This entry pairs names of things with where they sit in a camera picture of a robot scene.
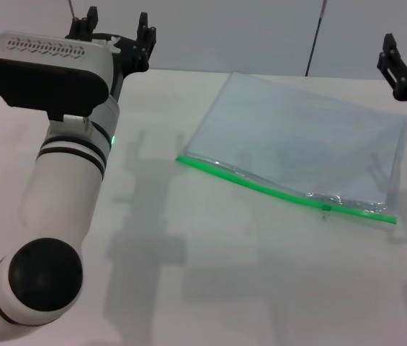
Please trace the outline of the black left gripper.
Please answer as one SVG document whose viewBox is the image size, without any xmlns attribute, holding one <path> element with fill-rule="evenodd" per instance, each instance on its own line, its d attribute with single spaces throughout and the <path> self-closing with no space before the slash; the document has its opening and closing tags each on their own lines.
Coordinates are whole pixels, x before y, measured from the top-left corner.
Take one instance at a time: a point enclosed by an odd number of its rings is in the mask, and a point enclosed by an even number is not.
<svg viewBox="0 0 407 346">
<path fill-rule="evenodd" d="M 73 17 L 71 23 L 71 34 L 66 36 L 66 39 L 83 40 L 100 44 L 109 49 L 112 54 L 113 77 L 110 87 L 110 94 L 118 101 L 125 75 L 122 65 L 125 60 L 126 50 L 121 50 L 119 44 L 125 43 L 128 39 L 121 35 L 113 35 L 108 33 L 94 33 L 99 21 L 98 10 L 96 6 L 89 7 L 85 17 L 79 19 Z M 142 12 L 140 14 L 137 38 L 133 46 L 135 54 L 135 67 L 137 69 L 149 69 L 149 59 L 156 44 L 156 28 L 148 26 L 148 14 Z"/>
</svg>

